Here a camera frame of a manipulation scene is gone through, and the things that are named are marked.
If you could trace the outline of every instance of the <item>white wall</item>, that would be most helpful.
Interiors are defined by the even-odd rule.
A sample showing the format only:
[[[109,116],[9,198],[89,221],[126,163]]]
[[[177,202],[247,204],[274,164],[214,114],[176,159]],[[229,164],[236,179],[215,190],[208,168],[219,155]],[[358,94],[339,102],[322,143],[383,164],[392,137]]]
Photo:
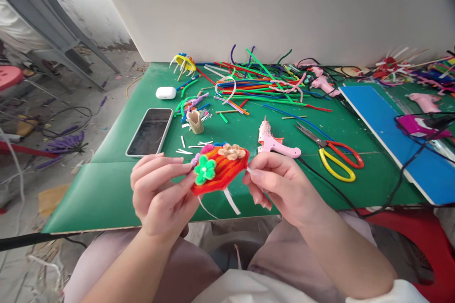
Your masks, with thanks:
[[[68,15],[97,45],[129,49],[130,37],[111,0],[59,0]]]
[[[256,45],[262,62],[315,57],[368,64],[393,47],[453,48],[452,0],[113,0],[146,61],[186,52],[199,62],[235,61]]]

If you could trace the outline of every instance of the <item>green table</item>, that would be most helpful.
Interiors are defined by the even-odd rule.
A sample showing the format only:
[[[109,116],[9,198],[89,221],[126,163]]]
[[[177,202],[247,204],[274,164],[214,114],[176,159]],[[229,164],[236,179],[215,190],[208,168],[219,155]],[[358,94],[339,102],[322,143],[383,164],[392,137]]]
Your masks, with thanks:
[[[219,76],[210,72],[206,74],[213,80],[219,79]],[[188,79],[183,76],[182,81],[177,82],[177,76],[177,74],[173,74],[173,68],[169,69],[169,64],[153,63],[150,65],[131,100],[95,153],[93,160],[90,164],[82,167],[43,232],[90,231],[140,225],[131,204],[133,193],[129,183],[129,176],[137,159],[127,157],[125,150],[147,109],[151,107],[175,109],[180,102],[180,92],[177,93],[174,100],[159,100],[155,96],[156,88],[161,86],[176,87]],[[208,80],[202,77],[198,83],[186,90],[185,96],[197,95],[201,88],[211,85]],[[356,83],[351,82],[348,85],[355,86]],[[377,89],[382,93],[384,92],[379,86]],[[271,103],[271,105],[297,116],[307,115],[309,121],[323,129],[335,141],[343,142],[358,151],[362,155],[365,167],[354,169],[357,180],[353,183],[339,181],[327,172],[319,158],[317,146],[293,126],[294,120],[282,120],[282,114],[262,107],[263,102],[249,101],[244,108],[250,115],[225,114],[229,122],[226,124],[219,115],[215,115],[215,111],[231,108],[227,104],[222,106],[221,101],[213,99],[214,89],[204,92],[207,91],[209,97],[204,99],[201,104],[210,103],[209,109],[214,115],[204,122],[204,132],[195,135],[187,128],[182,128],[179,117],[174,118],[164,142],[163,151],[166,156],[184,156],[186,161],[191,160],[191,155],[175,152],[178,148],[182,148],[180,135],[183,135],[187,146],[197,145],[199,141],[238,143],[250,151],[252,158],[257,154],[257,147],[259,146],[257,142],[259,125],[264,116],[267,115],[274,136],[284,137],[284,144],[287,146],[301,148],[302,156],[308,164],[338,186],[357,207],[382,205],[398,180],[399,169],[387,151],[360,119],[354,117],[335,100],[304,98],[304,103],[330,108],[333,112],[276,103]],[[405,94],[412,92],[435,93],[432,89],[423,91],[423,88],[416,84],[397,87],[390,92],[395,100],[405,103],[414,112],[420,112],[420,109],[415,103],[404,97]],[[304,172],[331,207],[336,210],[349,208],[339,194],[324,181],[314,176],[307,169],[304,169]],[[220,219],[279,213],[276,208],[269,212],[260,205],[254,205],[248,188],[241,183],[241,178],[242,176],[239,175],[229,186],[233,199],[242,212],[240,216],[233,212],[221,192],[205,195],[203,199],[205,207]],[[424,201],[425,199],[419,191],[412,184],[404,181],[392,203],[400,205]],[[210,219],[211,217],[202,208],[199,208],[192,221]]]

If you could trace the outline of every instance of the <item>hand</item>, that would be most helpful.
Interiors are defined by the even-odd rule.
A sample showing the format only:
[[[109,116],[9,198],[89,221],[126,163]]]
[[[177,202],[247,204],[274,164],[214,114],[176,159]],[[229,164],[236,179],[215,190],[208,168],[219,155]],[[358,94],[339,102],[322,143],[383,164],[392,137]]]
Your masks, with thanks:
[[[245,173],[255,204],[271,210],[268,193],[283,217],[300,228],[328,207],[294,159],[272,153],[259,153],[249,164],[251,174]]]
[[[199,206],[190,191],[195,174],[183,158],[167,158],[164,153],[147,155],[133,168],[131,188],[133,206],[149,236],[161,236],[174,242]],[[174,184],[170,180],[188,174]]]

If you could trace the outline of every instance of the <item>blue board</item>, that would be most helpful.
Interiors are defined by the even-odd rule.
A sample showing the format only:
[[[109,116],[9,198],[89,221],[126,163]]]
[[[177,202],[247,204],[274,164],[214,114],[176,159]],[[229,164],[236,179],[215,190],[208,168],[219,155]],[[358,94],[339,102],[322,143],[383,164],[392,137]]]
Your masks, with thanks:
[[[340,89],[382,140],[382,144],[387,146],[389,153],[401,164],[406,163],[419,149],[420,146],[396,126],[394,117],[399,113],[375,89],[371,86]],[[455,168],[450,162],[424,149],[406,169],[430,203],[443,205],[455,202]]]

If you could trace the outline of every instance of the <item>white sleeve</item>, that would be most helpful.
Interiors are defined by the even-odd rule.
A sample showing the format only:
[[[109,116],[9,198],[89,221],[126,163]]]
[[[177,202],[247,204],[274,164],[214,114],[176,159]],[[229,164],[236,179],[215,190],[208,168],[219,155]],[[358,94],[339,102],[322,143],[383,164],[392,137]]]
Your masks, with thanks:
[[[366,300],[346,298],[346,303],[429,303],[411,283],[396,279],[392,290],[385,295]]]

